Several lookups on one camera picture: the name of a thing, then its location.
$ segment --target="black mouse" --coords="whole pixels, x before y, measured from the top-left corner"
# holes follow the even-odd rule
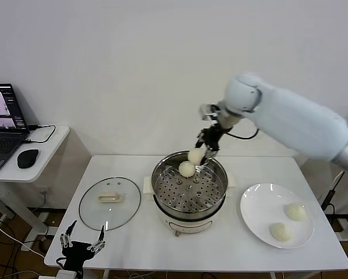
[[[34,165],[38,155],[38,149],[28,149],[20,153],[17,157],[17,166],[26,169]]]

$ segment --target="stainless steel pot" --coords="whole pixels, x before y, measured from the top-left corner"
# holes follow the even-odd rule
[[[180,221],[200,221],[214,215],[223,205],[228,179],[225,169],[215,159],[196,166],[195,175],[179,174],[188,151],[173,153],[155,167],[151,184],[157,206],[168,216]]]

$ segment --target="wooden floor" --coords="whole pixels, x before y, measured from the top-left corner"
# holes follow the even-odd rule
[[[63,217],[63,214],[60,213],[51,213],[49,215],[49,218],[47,218],[46,224],[50,226],[58,226],[61,222],[61,219]],[[5,223],[14,231],[15,233],[15,238],[19,240],[25,239],[25,236],[29,233],[30,227],[27,225],[21,218],[16,216],[13,220],[6,220]],[[339,231],[340,227],[338,223],[335,221],[333,224],[333,227],[335,231]],[[8,228],[5,226],[2,226],[2,229],[10,234],[10,231]],[[12,244],[13,241],[0,233],[0,241],[1,242],[6,242],[9,244]],[[343,249],[345,250],[347,257],[348,257],[348,243],[347,242],[342,242]],[[58,269],[52,268],[52,267],[47,267],[43,263],[43,259],[39,257],[38,255],[35,255],[31,252],[22,252],[20,251],[20,246],[19,245],[3,245],[0,244],[0,264],[4,265],[9,265],[12,266],[13,264],[13,258],[18,251],[16,260],[15,260],[15,267],[18,271],[23,271],[23,270],[34,270],[37,273],[41,275],[46,275],[46,276],[54,276]],[[37,252],[40,252],[38,250],[38,242],[34,244],[34,250]],[[5,268],[0,267],[0,278],[3,275]],[[12,273],[11,269],[8,269],[6,271],[6,274]],[[99,278],[102,277],[103,272],[100,271],[94,271]],[[217,279],[228,279],[228,278],[237,278],[237,279],[268,279],[270,278],[269,274],[267,273],[213,273],[213,275]],[[313,276],[313,279],[348,279],[348,270],[344,271],[331,271],[331,272],[323,272],[322,274],[317,274],[316,276]],[[109,278],[112,279],[114,276],[117,277],[123,277],[123,278],[128,278],[129,274],[127,271],[111,271],[109,274]],[[201,279],[202,273],[180,273],[180,272],[168,272],[168,279]],[[37,278],[38,276],[34,273],[21,273],[19,274],[19,279],[32,279],[32,278]],[[283,278],[282,274],[277,274],[276,276],[278,279]],[[150,278],[150,279],[166,279],[166,273],[165,272],[154,272],[150,274],[150,276],[145,276],[145,278]],[[203,279],[214,279],[208,274],[203,275]]]

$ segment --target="white table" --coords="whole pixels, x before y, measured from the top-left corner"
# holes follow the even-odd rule
[[[77,220],[72,239],[93,243],[99,232],[87,228],[78,214],[84,193],[103,178],[122,176],[143,189],[162,156],[93,156],[74,193],[67,212],[45,258],[56,266],[62,256],[59,234]],[[270,272],[302,271],[308,278],[322,270],[348,269],[348,259],[314,194],[292,158],[218,157],[231,172],[236,187],[227,198],[216,223],[199,234],[175,237],[158,217],[151,196],[142,194],[137,214],[124,226],[105,233],[106,247],[85,262],[86,269]],[[245,225],[240,198],[249,186],[271,182],[301,196],[309,208],[315,231],[309,243],[298,249],[278,249],[260,241]]]
[[[37,129],[33,131],[28,138],[33,141],[43,141],[48,138],[52,130],[53,127]],[[36,217],[31,211],[28,210],[28,208],[26,208],[23,202],[21,202],[21,200],[11,189],[13,185],[15,185],[14,183],[30,183],[35,181],[41,175],[68,133],[68,126],[56,126],[54,134],[47,142],[43,144],[22,144],[0,170],[0,212],[3,214],[1,220],[4,220],[6,216],[9,218],[13,217],[13,214],[5,207],[5,205],[7,205],[25,222],[32,226],[33,229],[30,231],[25,241],[35,240],[37,235],[45,234],[46,232],[54,235],[57,228],[48,228],[43,223],[43,221],[46,220],[48,213],[41,213],[39,217]],[[17,156],[28,149],[39,150],[36,162],[28,169],[20,169],[17,166]]]

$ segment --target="white robotic arm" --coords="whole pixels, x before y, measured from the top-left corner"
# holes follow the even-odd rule
[[[314,159],[334,162],[348,170],[348,124],[335,112],[289,90],[277,88],[257,76],[245,74],[229,81],[225,98],[216,109],[201,109],[216,120],[218,135],[227,133],[246,117],[256,127],[288,148]],[[204,129],[199,142],[207,146],[207,156],[215,150],[214,128]]]

